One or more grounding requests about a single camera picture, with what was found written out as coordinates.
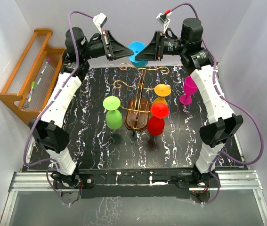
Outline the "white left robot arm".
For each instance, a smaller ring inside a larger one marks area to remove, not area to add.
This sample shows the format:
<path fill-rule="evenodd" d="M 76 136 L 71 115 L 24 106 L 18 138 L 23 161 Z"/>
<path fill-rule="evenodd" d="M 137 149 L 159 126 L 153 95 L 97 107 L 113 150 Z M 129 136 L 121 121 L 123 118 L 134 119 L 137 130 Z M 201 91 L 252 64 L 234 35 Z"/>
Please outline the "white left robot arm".
<path fill-rule="evenodd" d="M 95 33 L 87 40 L 79 27 L 65 33 L 65 47 L 56 86 L 44 110 L 36 119 L 30 119 L 29 127 L 35 141 L 50 155 L 58 173 L 64 175 L 63 182 L 74 188 L 79 184 L 80 176 L 74 173 L 76 164 L 67 148 L 69 134 L 62 125 L 73 95 L 89 71 L 88 60 L 102 56 L 116 60 L 131 56 L 134 52 L 120 44 L 109 30 Z"/>

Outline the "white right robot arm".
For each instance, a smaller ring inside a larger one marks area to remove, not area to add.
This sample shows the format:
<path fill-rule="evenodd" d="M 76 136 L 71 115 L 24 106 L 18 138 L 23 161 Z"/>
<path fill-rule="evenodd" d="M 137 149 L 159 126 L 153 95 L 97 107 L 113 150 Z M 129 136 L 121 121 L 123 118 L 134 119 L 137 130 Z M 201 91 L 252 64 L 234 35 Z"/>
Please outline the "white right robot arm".
<path fill-rule="evenodd" d="M 209 182 L 208 173 L 214 170 L 215 161 L 225 142 L 242 125 L 241 115 L 235 115 L 228 103 L 221 99 L 213 84 L 212 54 L 203 47 L 203 26 L 197 18 L 187 18 L 182 23 L 181 35 L 169 36 L 170 19 L 160 14 L 157 17 L 163 31 L 156 31 L 152 41 L 139 52 L 135 59 L 146 61 L 162 60 L 164 55 L 179 55 L 182 65 L 189 71 L 207 110 L 209 124 L 200 128 L 202 149 L 195 163 L 193 183 L 202 187 Z"/>

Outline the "magenta plastic wine glass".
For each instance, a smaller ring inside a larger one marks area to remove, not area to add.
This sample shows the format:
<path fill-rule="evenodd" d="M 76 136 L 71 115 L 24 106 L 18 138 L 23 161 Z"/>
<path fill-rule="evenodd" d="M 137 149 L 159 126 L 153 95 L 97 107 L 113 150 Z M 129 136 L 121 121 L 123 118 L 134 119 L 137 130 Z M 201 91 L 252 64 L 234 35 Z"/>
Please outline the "magenta plastic wine glass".
<path fill-rule="evenodd" d="M 189 105 L 192 102 L 191 96 L 198 90 L 198 87 L 191 76 L 185 78 L 183 91 L 184 94 L 179 97 L 179 100 L 184 105 Z"/>

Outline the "blue plastic wine glass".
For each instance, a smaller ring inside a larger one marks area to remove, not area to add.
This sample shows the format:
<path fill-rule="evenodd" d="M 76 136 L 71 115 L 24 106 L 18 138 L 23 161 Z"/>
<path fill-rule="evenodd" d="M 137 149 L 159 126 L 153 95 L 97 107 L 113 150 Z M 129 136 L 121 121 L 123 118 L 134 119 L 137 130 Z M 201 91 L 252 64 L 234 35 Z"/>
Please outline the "blue plastic wine glass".
<path fill-rule="evenodd" d="M 133 55 L 130 55 L 128 59 L 134 67 L 144 68 L 148 64 L 148 61 L 146 60 L 136 60 L 137 54 L 139 54 L 145 47 L 145 44 L 139 41 L 129 44 L 128 48 L 133 51 Z"/>

